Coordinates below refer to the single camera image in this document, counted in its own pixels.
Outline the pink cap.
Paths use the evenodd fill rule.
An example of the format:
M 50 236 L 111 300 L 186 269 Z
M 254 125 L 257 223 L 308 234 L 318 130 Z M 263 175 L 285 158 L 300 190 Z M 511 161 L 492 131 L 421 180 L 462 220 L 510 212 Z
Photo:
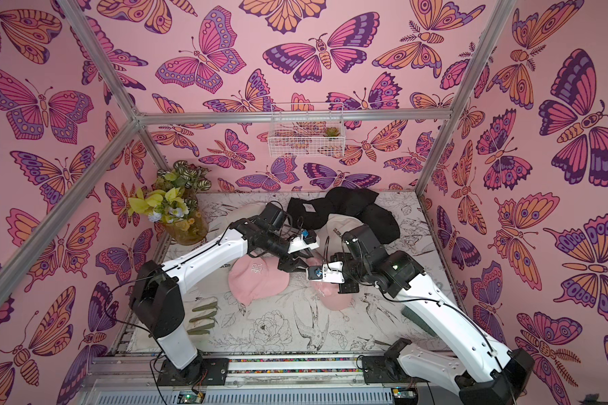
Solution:
M 340 312 L 352 306 L 354 295 L 339 293 L 339 285 L 336 283 L 309 281 L 309 286 L 313 288 L 317 298 L 329 310 Z
M 228 285 L 234 298 L 243 305 L 269 298 L 283 292 L 290 283 L 290 275 L 278 269 L 274 256 L 238 259 L 228 273 Z

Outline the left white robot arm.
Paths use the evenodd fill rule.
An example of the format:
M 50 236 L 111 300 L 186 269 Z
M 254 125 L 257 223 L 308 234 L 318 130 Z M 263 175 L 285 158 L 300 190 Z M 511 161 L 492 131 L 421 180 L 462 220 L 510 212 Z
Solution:
M 278 270 L 307 270 L 305 258 L 319 247 L 315 231 L 303 229 L 295 236 L 280 234 L 286 212 L 270 202 L 249 219 L 241 218 L 223 233 L 180 258 L 158 264 L 145 263 L 133 283 L 129 307 L 149 330 L 169 363 L 179 372 L 196 371 L 202 356 L 189 338 L 182 297 L 202 279 L 223 265 L 259 251 L 278 259 Z

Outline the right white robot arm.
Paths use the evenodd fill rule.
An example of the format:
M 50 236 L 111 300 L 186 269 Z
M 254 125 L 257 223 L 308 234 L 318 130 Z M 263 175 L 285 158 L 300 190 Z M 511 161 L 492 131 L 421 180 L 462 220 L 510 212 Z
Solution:
M 422 265 L 404 251 L 389 253 L 372 230 L 361 225 L 341 237 L 341 250 L 306 267 L 313 282 L 374 287 L 388 301 L 403 304 L 451 350 L 450 355 L 399 339 L 385 362 L 412 378 L 454 393 L 464 404 L 515 404 L 535 361 L 485 332 L 437 287 Z

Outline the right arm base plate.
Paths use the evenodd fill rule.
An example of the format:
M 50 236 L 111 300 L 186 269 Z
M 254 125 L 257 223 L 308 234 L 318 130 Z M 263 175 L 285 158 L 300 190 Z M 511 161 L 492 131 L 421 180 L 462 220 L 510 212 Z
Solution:
M 366 384 L 410 383 L 408 376 L 398 361 L 402 350 L 411 345 L 410 339 L 398 339 L 381 355 L 360 355 L 356 366 L 362 372 Z

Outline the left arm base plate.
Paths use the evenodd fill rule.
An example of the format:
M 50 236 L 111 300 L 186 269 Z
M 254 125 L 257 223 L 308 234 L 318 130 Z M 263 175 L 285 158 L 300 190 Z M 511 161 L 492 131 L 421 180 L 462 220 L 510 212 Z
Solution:
M 159 386 L 224 386 L 228 376 L 228 358 L 195 359 L 184 370 L 177 369 L 168 359 L 157 378 Z

